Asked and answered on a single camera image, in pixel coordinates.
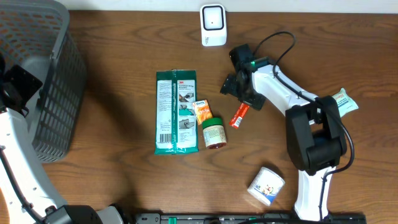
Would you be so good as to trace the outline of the red coffee stick sachet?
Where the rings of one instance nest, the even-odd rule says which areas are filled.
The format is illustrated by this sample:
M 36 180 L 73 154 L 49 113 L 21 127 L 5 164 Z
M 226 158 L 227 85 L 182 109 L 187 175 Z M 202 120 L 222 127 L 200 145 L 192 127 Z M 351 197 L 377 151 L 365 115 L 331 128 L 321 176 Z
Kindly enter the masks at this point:
M 249 108 L 249 105 L 241 103 L 233 118 L 230 120 L 229 125 L 235 129 L 238 129 Z

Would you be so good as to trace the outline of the small orange carton box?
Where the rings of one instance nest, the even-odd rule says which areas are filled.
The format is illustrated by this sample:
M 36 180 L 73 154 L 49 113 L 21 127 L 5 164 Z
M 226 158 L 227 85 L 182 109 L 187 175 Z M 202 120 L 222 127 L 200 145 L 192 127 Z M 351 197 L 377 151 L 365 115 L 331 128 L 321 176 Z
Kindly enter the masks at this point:
M 207 100 L 193 102 L 192 106 L 198 125 L 201 125 L 204 121 L 213 117 Z

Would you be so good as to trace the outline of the green lid white jar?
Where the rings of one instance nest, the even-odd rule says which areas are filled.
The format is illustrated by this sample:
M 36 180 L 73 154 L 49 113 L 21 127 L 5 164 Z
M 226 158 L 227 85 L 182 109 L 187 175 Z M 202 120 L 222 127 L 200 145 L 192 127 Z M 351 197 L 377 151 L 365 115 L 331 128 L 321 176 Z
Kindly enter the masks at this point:
M 203 137 L 207 149 L 217 149 L 227 144 L 221 118 L 210 118 L 202 123 Z

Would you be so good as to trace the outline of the white red package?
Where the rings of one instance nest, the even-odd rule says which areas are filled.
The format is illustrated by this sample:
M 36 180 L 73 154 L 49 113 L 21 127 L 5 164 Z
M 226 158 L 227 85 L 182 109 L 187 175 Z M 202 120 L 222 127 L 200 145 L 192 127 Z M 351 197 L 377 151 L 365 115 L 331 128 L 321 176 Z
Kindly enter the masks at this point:
M 155 154 L 198 152 L 197 74 L 194 70 L 156 73 Z

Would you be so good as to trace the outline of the white blue labelled jar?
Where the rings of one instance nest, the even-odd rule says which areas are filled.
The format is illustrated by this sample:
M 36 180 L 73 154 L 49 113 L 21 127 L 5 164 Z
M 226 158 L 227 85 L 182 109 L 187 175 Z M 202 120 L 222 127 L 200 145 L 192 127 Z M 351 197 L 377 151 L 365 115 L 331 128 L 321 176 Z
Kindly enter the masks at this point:
M 270 206 L 285 185 L 285 180 L 274 171 L 262 167 L 248 187 L 248 193 L 264 205 Z

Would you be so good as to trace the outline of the teal white snack packet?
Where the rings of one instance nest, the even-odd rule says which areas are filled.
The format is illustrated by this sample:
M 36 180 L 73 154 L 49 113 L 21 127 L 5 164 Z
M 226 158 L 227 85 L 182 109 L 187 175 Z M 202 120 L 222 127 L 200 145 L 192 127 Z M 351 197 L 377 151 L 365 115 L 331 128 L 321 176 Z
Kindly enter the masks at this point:
M 343 117 L 345 114 L 350 113 L 359 108 L 356 102 L 351 97 L 348 96 L 344 88 L 341 88 L 338 93 L 333 95 L 333 98 L 335 99 L 338 105 L 338 111 L 340 117 Z

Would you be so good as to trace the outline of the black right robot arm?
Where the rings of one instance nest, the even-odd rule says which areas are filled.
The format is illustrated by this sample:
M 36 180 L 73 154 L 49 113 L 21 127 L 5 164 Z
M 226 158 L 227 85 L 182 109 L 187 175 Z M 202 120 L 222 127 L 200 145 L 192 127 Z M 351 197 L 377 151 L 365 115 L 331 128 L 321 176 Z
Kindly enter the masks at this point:
M 229 57 L 235 73 L 227 76 L 220 92 L 255 110 L 270 101 L 284 115 L 287 152 L 299 173 L 296 216 L 325 221 L 329 181 L 347 152 L 337 102 L 300 88 L 275 61 L 256 58 L 247 44 L 233 48 Z

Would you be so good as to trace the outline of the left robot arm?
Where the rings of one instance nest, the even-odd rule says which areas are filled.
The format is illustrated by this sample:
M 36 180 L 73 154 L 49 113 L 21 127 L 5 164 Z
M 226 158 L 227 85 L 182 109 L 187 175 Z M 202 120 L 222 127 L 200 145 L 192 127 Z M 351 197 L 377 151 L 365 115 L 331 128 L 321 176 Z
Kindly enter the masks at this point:
M 70 205 L 55 189 L 29 137 L 27 102 L 43 83 L 1 59 L 1 192 L 11 223 L 134 223 L 120 206 Z

